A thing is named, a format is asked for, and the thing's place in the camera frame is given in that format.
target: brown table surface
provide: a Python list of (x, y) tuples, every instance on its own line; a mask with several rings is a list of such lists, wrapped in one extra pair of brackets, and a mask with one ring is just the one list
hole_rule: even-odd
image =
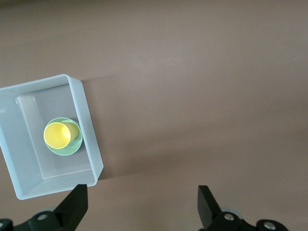
[[(0, 9), (0, 87), (82, 80), (105, 169), (82, 230), (201, 228), (197, 186), (308, 229), (308, 1), (47, 0)], [(0, 155), (0, 217), (19, 201)]]

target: black clamp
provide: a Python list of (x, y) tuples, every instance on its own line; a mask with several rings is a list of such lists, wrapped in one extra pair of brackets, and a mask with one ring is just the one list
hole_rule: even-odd
[(198, 212), (203, 225), (199, 231), (288, 231), (274, 220), (259, 220), (252, 226), (234, 213), (223, 212), (207, 186), (198, 188)]
[(37, 213), (17, 226), (10, 219), (0, 219), (0, 231), (74, 231), (87, 210), (88, 188), (79, 184), (53, 212)]

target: green saucer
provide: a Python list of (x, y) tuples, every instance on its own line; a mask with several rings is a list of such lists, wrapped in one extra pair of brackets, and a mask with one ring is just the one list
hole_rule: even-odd
[(71, 155), (71, 154), (74, 154), (75, 152), (77, 152), (78, 149), (80, 148), (81, 144), (82, 144), (82, 134), (81, 134), (81, 129), (80, 129), (79, 123), (72, 120), (72, 119), (69, 119), (69, 118), (60, 117), (60, 118), (53, 119), (46, 126), (48, 126), (50, 123), (54, 123), (54, 122), (74, 123), (75, 125), (77, 125), (77, 127), (79, 129), (79, 133), (78, 133), (78, 136), (72, 142), (70, 142), (65, 148), (62, 148), (62, 149), (51, 148), (48, 144), (45, 143), (46, 146), (49, 148), (49, 150), (52, 151), (53, 153), (57, 154), (57, 155)]

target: screw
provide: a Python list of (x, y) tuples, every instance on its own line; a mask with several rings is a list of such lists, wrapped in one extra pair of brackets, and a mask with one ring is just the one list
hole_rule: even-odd
[(275, 230), (276, 229), (276, 226), (269, 221), (264, 222), (264, 226), (265, 226), (265, 228), (267, 228), (269, 230)]
[(38, 220), (44, 220), (46, 217), (47, 217), (46, 214), (41, 214), (41, 215), (38, 216), (37, 219), (38, 219)]
[(230, 220), (230, 221), (234, 220), (234, 216), (230, 213), (226, 213), (224, 217), (226, 220)]

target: plastic bin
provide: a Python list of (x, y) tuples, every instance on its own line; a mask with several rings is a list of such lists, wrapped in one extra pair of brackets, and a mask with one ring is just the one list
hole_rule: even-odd
[[(44, 143), (44, 128), (57, 117), (80, 124), (84, 142), (73, 155)], [(0, 146), (20, 200), (93, 186), (103, 169), (82, 83), (67, 75), (0, 89)]]

